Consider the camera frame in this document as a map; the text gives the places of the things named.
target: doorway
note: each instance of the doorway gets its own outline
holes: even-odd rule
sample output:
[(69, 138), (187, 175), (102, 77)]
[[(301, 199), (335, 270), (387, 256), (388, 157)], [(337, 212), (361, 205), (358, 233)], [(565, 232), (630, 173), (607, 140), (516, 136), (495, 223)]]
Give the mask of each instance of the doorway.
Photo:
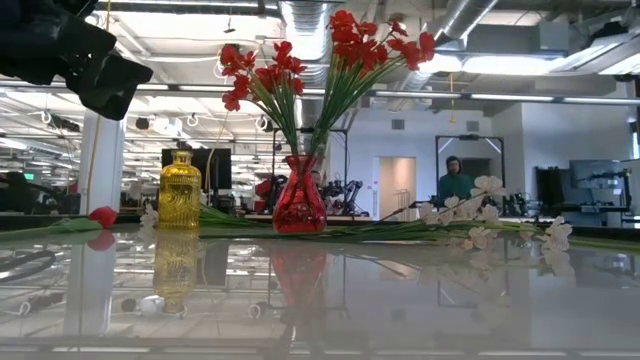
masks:
[[(374, 219), (379, 220), (416, 200), (416, 158), (379, 157), (374, 166), (377, 179), (377, 196), (374, 196)], [(407, 209), (394, 215), (390, 221), (411, 221), (415, 211)]]

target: metal frame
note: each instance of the metal frame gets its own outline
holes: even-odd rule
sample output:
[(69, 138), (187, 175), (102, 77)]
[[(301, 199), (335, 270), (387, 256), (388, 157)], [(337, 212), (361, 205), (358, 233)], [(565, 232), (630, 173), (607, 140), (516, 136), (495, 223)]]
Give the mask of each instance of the metal frame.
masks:
[[(504, 167), (504, 139), (502, 137), (499, 136), (475, 136), (473, 135), (473, 138), (469, 137), (469, 135), (436, 135), (436, 193), (440, 194), (440, 151), (444, 150), (444, 148), (446, 148), (450, 141), (447, 142), (442, 149), (440, 149), (440, 139), (458, 139), (461, 141), (478, 141), (478, 140), (486, 140), (487, 142), (489, 142), (489, 144), (491, 145), (491, 147), (493, 147), (496, 151), (498, 151), (500, 153), (500, 169), (502, 170), (502, 185), (506, 186), (506, 181), (505, 181), (505, 167)], [(495, 144), (493, 144), (491, 142), (491, 140), (497, 140), (500, 142), (500, 149), (498, 149)]]

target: green shirt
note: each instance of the green shirt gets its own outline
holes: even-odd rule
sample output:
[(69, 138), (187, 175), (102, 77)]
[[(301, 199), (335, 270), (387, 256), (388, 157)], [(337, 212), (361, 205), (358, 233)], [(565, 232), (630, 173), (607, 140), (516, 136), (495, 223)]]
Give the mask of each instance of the green shirt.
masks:
[(467, 175), (445, 175), (438, 183), (438, 196), (441, 199), (457, 196), (460, 199), (471, 197), (471, 179)]

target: red glass vase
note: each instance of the red glass vase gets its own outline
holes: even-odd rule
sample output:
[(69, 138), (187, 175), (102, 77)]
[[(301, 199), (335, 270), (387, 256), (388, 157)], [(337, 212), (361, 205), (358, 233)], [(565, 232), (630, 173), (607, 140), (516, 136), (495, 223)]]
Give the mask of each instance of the red glass vase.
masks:
[(326, 209), (311, 180), (311, 169), (315, 163), (316, 158), (312, 156), (287, 156), (291, 174), (273, 212), (273, 228), (278, 233), (313, 233), (324, 230)]

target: red petal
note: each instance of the red petal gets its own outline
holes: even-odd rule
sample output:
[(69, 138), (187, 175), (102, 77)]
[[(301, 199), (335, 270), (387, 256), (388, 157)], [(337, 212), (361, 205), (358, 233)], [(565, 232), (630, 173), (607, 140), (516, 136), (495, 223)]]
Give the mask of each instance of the red petal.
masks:
[(105, 229), (110, 228), (116, 222), (117, 217), (118, 213), (109, 206), (99, 207), (89, 214), (89, 220), (99, 222)]

